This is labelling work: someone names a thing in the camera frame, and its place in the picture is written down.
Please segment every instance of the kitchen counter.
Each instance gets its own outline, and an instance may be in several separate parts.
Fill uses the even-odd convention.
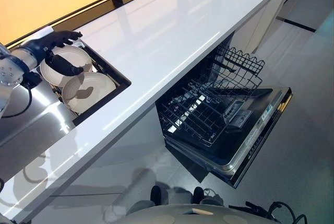
[[[132,84],[6,182],[0,213],[23,220],[66,188],[136,118],[269,0],[134,0],[79,28]]]

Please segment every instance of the upper rack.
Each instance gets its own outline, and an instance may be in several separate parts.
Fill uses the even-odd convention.
[[[164,134],[210,147],[261,84],[264,64],[218,45],[156,102]]]

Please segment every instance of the sink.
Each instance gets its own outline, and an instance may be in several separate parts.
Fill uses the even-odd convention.
[[[31,90],[32,103],[29,109],[19,116],[0,119],[0,178],[4,181],[131,85],[124,75],[83,41],[79,40],[74,45],[89,54],[93,70],[107,75],[115,83],[116,89],[84,113],[78,114],[62,103],[61,88],[50,85],[41,76],[42,82]],[[27,90],[22,86],[16,87],[5,115],[17,113],[26,106],[28,100]]]

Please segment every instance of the plate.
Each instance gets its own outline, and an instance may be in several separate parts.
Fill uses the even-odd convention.
[[[69,61],[72,65],[77,67],[83,67],[83,72],[91,72],[92,71],[92,60],[88,53],[86,53],[81,48],[77,48],[75,46],[66,45],[63,48],[54,48],[52,51],[54,54],[58,54],[67,61]],[[45,60],[41,62],[40,65],[41,74],[43,78],[58,87],[64,87],[65,84],[73,78],[73,76],[65,76],[54,69],[49,67]]]
[[[115,89],[115,83],[107,75],[81,73],[66,83],[62,98],[72,111],[83,113]]]

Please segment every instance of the robotic hand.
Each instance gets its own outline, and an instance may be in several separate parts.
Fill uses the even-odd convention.
[[[0,44],[0,118],[8,105],[13,88],[20,84],[25,76],[31,74],[30,71],[42,60],[65,76],[75,76],[84,70],[52,53],[52,49],[56,46],[62,48],[65,44],[71,45],[73,43],[71,40],[77,40],[82,36],[80,32],[54,32],[51,27],[39,32],[33,34],[32,39],[28,39],[12,52]]]

